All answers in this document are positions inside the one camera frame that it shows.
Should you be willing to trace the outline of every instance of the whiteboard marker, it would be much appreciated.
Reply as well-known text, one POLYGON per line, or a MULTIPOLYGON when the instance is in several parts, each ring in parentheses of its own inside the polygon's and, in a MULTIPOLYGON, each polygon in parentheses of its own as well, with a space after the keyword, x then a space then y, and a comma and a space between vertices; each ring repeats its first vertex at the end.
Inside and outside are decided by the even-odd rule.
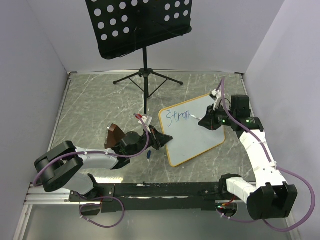
POLYGON ((199 120, 199 121, 202 119, 202 118, 197 117, 197 116, 195 116, 195 115, 191 115, 191 114, 190 114, 190 116, 193 117, 193 118, 195 118, 195 119, 197 119, 197 120, 199 120))

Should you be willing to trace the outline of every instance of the white backdrop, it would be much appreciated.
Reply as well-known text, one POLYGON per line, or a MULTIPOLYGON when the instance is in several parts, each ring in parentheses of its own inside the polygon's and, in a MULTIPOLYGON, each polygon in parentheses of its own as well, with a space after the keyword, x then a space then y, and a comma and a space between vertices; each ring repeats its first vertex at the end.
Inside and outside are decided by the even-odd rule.
MULTIPOLYGON (((252 107, 261 118, 270 150, 280 167, 306 178, 314 188, 315 211, 299 230, 319 239, 320 2, 285 0, 244 75, 252 107)), ((293 206, 299 221, 310 207, 310 192, 298 179, 293 206)))
MULTIPOLYGON (((142 50, 114 60, 100 57, 85 0, 28 2, 67 71, 143 66, 142 50)), ((282 4, 283 0, 194 0, 192 32, 148 48, 149 66, 245 73, 282 4)))
POLYGON ((25 0, 0 2, 0 239, 10 240, 46 153, 67 73, 25 0))

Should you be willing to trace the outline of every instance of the cable tie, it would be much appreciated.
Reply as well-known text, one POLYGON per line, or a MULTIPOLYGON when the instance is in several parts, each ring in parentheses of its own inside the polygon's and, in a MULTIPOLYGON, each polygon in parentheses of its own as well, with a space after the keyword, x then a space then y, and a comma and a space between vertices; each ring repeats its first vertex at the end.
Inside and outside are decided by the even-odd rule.
POLYGON ((277 162, 276 161, 271 161, 270 162, 270 167, 277 169, 277 162))

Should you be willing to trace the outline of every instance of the perforated metal panel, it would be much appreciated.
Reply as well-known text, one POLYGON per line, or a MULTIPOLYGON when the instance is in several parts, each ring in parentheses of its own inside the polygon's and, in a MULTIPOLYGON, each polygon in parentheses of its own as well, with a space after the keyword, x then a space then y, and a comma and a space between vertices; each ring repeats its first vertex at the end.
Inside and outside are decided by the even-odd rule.
POLYGON ((121 57, 192 30, 192 0, 85 1, 105 59, 121 57))

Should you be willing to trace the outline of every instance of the small whiteboard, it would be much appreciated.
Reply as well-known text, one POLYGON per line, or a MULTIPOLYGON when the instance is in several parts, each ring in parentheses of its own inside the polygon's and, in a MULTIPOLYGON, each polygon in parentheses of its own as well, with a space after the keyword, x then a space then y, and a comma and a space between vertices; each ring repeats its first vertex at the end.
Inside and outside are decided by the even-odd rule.
POLYGON ((225 141, 223 126, 211 131, 199 126, 199 120, 190 116, 203 118, 207 107, 213 103, 214 100, 206 94, 160 110, 162 132, 173 137, 173 140, 165 145, 172 167, 193 159, 225 141))

